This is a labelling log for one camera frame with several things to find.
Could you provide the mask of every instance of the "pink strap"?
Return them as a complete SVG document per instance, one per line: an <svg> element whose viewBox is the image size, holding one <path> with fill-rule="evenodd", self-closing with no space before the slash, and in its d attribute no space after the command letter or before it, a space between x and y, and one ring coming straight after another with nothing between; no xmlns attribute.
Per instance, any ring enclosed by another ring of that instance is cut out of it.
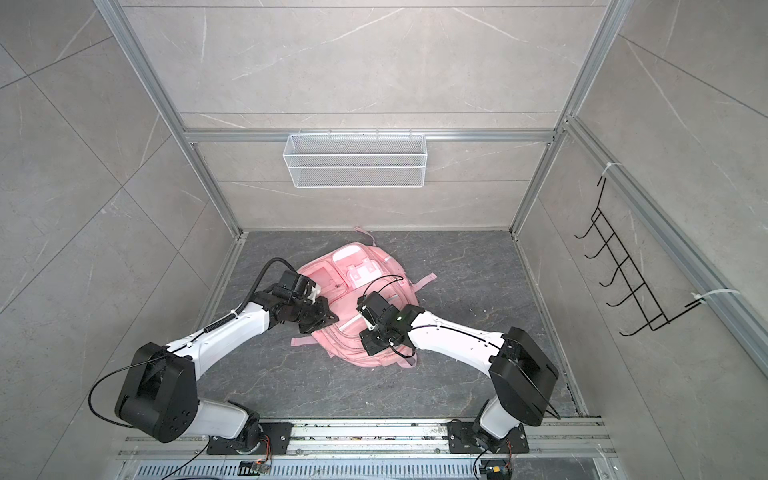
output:
<svg viewBox="0 0 768 480"><path fill-rule="evenodd" d="M303 345L315 345L319 343L313 336L300 336L299 338L292 338L290 340L291 346L303 346Z"/></svg>
<svg viewBox="0 0 768 480"><path fill-rule="evenodd" d="M355 227L355 231L356 231L356 232L360 232L360 233L363 233L364 235L368 235L369 237L371 237L371 241L372 241L372 247L375 247L375 246L376 246L376 239L375 239L375 238L373 238L373 234L372 234L372 233L370 233L368 230L365 230L365 229L363 229L363 228L361 228L361 227Z"/></svg>
<svg viewBox="0 0 768 480"><path fill-rule="evenodd" d="M410 368L416 366L416 356L412 356L409 359L399 359L397 361L397 364L400 365L404 369L410 369Z"/></svg>
<svg viewBox="0 0 768 480"><path fill-rule="evenodd" d="M435 275L434 273L430 273L429 275L425 276L424 278L422 278L421 280L416 282L413 285L413 293L416 293L419 290L421 290L422 288L424 288L424 285L426 285L427 283L433 281L435 278L437 278L437 275Z"/></svg>

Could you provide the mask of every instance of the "black metal wall hook rack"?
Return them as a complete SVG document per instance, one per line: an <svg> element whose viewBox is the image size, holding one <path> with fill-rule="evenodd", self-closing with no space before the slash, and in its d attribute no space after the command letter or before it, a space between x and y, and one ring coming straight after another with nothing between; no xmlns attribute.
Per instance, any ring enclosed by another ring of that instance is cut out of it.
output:
<svg viewBox="0 0 768 480"><path fill-rule="evenodd" d="M690 302L683 306L683 311L678 313L677 315L673 317L669 317L665 312L664 309L661 308L661 305L659 304L659 301L656 299L656 295L654 295L654 291L650 288L650 285L648 285L648 282L643 277L643 273L640 271L639 268L637 268L637 265L634 262L634 259L629 254L629 251L624 246L624 242L621 241L621 238L616 233L616 230L614 230L613 226L611 225L611 222L608 221L608 218L603 214L603 210L600 208L600 202L603 199L603 192L605 191L605 177L601 177L598 181L598 187L600 188L600 196L598 197L598 205L594 208L594 211L592 212L592 215L590 216L591 224L587 231L584 233L584 235L578 236L574 235L574 237L580 239L585 238L592 229L595 229L595 231L598 232L600 235L600 238L603 240L603 245L600 247L598 252L595 255L592 255L591 257L589 255L584 255L588 259L597 258L600 253L602 253L603 250L607 250L609 254L611 255L611 259L613 259L614 263L616 263L616 269L614 270L614 274L611 277L611 281L608 283L602 283L600 282L600 285L603 287L609 287L613 284L614 280L616 280L617 275L620 273L621 278L624 280L624 284L629 289L629 294L627 294L626 297L624 297L621 301L618 303L606 303L608 306L620 306L622 303L626 302L627 300L634 299L634 302L637 304L637 307L640 309L640 312L643 314L643 318L645 319L645 323L632 333L624 333L619 332L622 336L633 336L634 334L640 332L644 328L650 328L653 331L656 331L660 329L661 327L665 325L669 325L674 320L680 318L682 315L690 312L697 306L701 305L702 303L705 303L703 299L696 299L693 302ZM602 217L602 219L605 221L606 225L608 225L609 232L604 232L600 229L600 227L597 224L597 221ZM611 248L611 245L608 244L608 242L611 241L611 239L616 239L619 245L621 246L620 249L616 249L617 251L614 251L614 249ZM640 277L640 283L637 286L632 287L629 279L627 278L627 274L624 272L624 268L628 268L631 266L635 269L637 272L637 275ZM651 299L653 299L654 303L656 304L656 307L659 309L659 314L654 316L653 318L648 318L648 314L645 311L645 308L643 307L643 303L637 298L637 293L640 292L642 289L645 289L649 294Z"/></svg>

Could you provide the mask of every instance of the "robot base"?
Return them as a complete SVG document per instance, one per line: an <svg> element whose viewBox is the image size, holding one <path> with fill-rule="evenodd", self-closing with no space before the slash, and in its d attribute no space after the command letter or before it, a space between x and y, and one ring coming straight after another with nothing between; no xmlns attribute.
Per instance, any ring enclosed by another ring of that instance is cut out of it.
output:
<svg viewBox="0 0 768 480"><path fill-rule="evenodd" d="M485 451L485 448L477 444L475 432L472 429L473 425L474 422L461 422L459 420L452 420L445 424L448 428L448 446L451 453L482 453ZM522 424L510 430L506 437L498 440L497 445L488 451L490 453L508 452L507 440L512 446L512 453L529 453L531 451Z"/></svg>
<svg viewBox="0 0 768 480"><path fill-rule="evenodd" d="M260 423L261 436L265 440L259 441L256 449L253 450L250 455L266 455L266 437L270 438L270 448L272 449L272 455L285 455L288 452L288 442L290 441L290 433L293 429L293 423L272 423L265 422ZM222 439L216 437L210 440L208 455L239 455L232 444L232 439Z"/></svg>

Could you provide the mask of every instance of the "white wire mesh basket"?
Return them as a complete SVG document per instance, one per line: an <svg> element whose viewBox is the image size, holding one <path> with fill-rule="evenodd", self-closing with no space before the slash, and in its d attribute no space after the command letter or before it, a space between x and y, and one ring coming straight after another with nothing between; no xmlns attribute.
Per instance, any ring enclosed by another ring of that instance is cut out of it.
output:
<svg viewBox="0 0 768 480"><path fill-rule="evenodd" d="M292 134L283 158L296 188L423 187L427 142L408 132Z"/></svg>

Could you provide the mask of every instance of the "dark gray marble floor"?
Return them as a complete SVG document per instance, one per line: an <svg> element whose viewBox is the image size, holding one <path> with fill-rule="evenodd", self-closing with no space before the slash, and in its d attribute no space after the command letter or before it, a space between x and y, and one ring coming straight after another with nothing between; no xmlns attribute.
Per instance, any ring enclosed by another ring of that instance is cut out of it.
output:
<svg viewBox="0 0 768 480"><path fill-rule="evenodd" d="M525 329L550 358L554 347L541 323L521 261L506 232L375 232L412 281L437 280L419 291L421 306L452 322L506 332ZM243 298L262 265L284 257L296 268L350 242L370 244L356 232L252 232L219 305L223 315ZM274 266L263 285L276 281ZM294 325L254 337L209 369L199 395L233 400L263 417L475 416L494 395L491 381L447 356L419 351L418 365L362 369L331 359L320 346L291 347ZM563 375L551 399L575 416Z"/></svg>

